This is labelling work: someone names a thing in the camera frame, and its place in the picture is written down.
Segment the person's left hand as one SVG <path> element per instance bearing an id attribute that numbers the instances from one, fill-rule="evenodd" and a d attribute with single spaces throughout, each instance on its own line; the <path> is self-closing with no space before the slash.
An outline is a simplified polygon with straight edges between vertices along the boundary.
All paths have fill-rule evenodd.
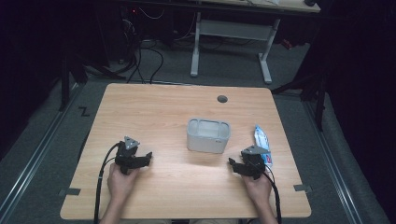
<path id="1" fill-rule="evenodd" d="M 110 165 L 107 185 L 111 195 L 111 203 L 125 204 L 134 188 L 134 182 L 138 173 L 139 169 L 133 169 L 129 174 L 125 175 L 116 163 Z"/>

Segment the metal floor rail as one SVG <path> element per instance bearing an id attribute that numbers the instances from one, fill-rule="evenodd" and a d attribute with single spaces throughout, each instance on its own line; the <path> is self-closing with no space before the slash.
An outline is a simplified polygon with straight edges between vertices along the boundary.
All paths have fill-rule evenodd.
<path id="1" fill-rule="evenodd" d="M 29 118 L 27 126 L 0 161 L 0 224 L 6 224 L 36 170 L 50 148 L 69 106 L 83 89 L 83 84 L 67 87 L 69 100 L 61 104 L 62 85 L 57 85 L 50 97 Z"/>
<path id="2" fill-rule="evenodd" d="M 328 169 L 328 173 L 332 179 L 338 198 L 344 208 L 349 224 L 363 224 L 361 214 L 358 211 L 349 187 L 347 186 L 347 183 L 340 172 L 336 160 L 334 159 L 325 135 L 316 124 L 315 111 L 313 109 L 313 106 L 310 103 L 302 103 L 302 105 L 319 141 L 320 150 L 323 155 L 324 162 Z"/>

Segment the person's right hand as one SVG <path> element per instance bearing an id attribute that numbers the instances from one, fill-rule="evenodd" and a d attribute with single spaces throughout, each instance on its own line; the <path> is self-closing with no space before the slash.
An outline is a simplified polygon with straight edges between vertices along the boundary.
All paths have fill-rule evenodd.
<path id="1" fill-rule="evenodd" d="M 257 179 L 243 175 L 242 179 L 246 185 L 247 194 L 254 205 L 260 208 L 269 207 L 272 185 L 266 175 L 261 175 Z"/>

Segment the black metal stand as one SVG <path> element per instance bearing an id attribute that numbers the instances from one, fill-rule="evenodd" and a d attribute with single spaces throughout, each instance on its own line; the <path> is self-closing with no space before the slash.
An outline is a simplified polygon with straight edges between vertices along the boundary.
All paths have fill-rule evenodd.
<path id="1" fill-rule="evenodd" d="M 297 77 L 292 82 L 271 90 L 271 93 L 280 94 L 286 90 L 301 89 L 300 99 L 302 101 L 311 101 L 315 99 L 316 110 L 314 113 L 314 119 L 318 129 L 322 131 L 322 117 L 325 109 L 324 100 L 327 79 L 327 72 L 320 72 L 305 77 Z"/>
<path id="2" fill-rule="evenodd" d="M 81 57 L 71 49 L 64 49 L 64 57 L 62 59 L 62 94 L 60 111 L 65 111 L 70 100 L 70 77 L 78 84 L 85 84 L 88 81 L 83 61 Z"/>

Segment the white plastic container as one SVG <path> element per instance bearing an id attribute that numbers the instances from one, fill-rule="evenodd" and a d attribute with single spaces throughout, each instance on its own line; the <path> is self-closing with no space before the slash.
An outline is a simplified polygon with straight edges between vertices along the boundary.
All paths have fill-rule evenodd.
<path id="1" fill-rule="evenodd" d="M 187 149 L 221 154 L 231 136 L 231 125 L 221 120 L 190 119 L 187 125 Z"/>

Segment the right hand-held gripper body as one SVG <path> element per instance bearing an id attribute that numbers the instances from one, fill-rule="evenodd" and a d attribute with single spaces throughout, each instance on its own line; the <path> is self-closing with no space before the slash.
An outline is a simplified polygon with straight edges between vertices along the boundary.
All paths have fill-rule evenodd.
<path id="1" fill-rule="evenodd" d="M 258 179 L 264 171 L 271 168 L 271 152 L 259 146 L 250 146 L 241 151 L 244 162 L 243 175 Z"/>

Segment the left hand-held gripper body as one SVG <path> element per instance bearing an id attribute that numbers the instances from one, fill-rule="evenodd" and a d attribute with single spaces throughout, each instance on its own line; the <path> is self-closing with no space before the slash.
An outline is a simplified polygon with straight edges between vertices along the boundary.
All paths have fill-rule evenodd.
<path id="1" fill-rule="evenodd" d="M 115 163 L 120 167 L 120 171 L 127 175 L 130 169 L 138 167 L 138 159 L 135 153 L 140 143 L 129 136 L 124 137 L 124 141 L 119 143 Z"/>

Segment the desk with white legs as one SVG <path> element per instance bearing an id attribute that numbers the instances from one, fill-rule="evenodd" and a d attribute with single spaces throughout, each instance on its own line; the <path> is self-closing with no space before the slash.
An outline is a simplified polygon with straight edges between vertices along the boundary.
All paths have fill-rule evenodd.
<path id="1" fill-rule="evenodd" d="M 317 0 L 188 0 L 195 7 L 236 7 L 237 9 L 266 9 L 270 12 L 317 14 L 321 11 Z M 200 37 L 202 35 L 230 37 L 246 40 L 264 41 L 263 52 L 258 54 L 263 80 L 272 83 L 267 57 L 276 37 L 280 17 L 275 16 L 269 24 L 247 21 L 230 21 L 226 19 L 203 19 L 200 12 L 196 13 L 194 48 L 191 57 L 191 76 L 199 74 Z"/>

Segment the blue and white tube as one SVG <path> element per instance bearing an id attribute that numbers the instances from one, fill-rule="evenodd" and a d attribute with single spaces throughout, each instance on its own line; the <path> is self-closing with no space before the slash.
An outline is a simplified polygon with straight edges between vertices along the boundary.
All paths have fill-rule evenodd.
<path id="1" fill-rule="evenodd" d="M 256 145 L 260 148 L 260 155 L 262 156 L 264 164 L 271 168 L 273 166 L 273 160 L 268 137 L 259 125 L 255 126 L 254 137 Z"/>

